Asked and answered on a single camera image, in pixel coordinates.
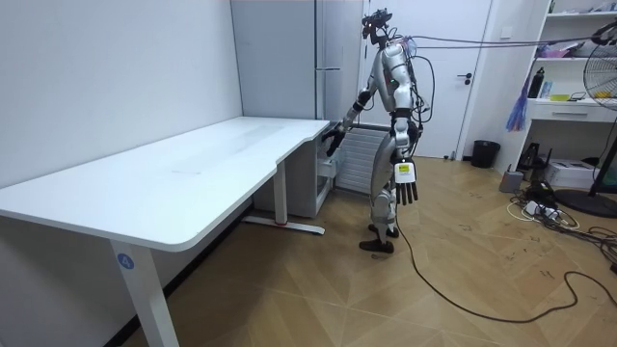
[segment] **white door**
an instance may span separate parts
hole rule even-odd
[[[492,0],[370,0],[369,13],[387,8],[393,13],[390,28],[397,27],[403,36],[428,36],[459,40],[482,40]],[[377,47],[366,40],[366,59],[361,69],[362,86],[370,75]],[[452,46],[460,43],[416,39],[418,47]],[[433,118],[424,124],[416,155],[443,158],[457,150],[463,118],[467,109],[469,92],[475,76],[479,49],[422,49],[417,55],[431,60],[435,69],[436,92]],[[430,102],[432,90],[431,70],[427,63],[414,59],[417,86],[420,95]],[[467,85],[465,75],[472,77]],[[428,112],[423,115],[426,120]],[[375,94],[375,107],[362,112],[365,124],[390,125],[390,116],[384,110],[379,93]]]

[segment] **door handle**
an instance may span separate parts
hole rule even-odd
[[[588,114],[586,112],[553,112],[553,116],[578,116],[578,117],[587,117]]]
[[[471,84],[471,77],[473,77],[473,74],[471,72],[468,72],[468,74],[464,74],[464,75],[456,75],[457,77],[465,77],[465,85],[468,86]]]

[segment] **black trash can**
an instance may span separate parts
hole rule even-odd
[[[488,169],[493,166],[501,145],[492,141],[478,140],[473,142],[471,164],[476,168]]]

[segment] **fan grille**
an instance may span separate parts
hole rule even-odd
[[[617,47],[614,44],[594,49],[583,72],[585,89],[605,108],[617,111]]]

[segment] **white box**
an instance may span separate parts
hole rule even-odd
[[[551,186],[589,189],[594,183],[593,172],[593,166],[580,160],[551,159],[545,179]]]

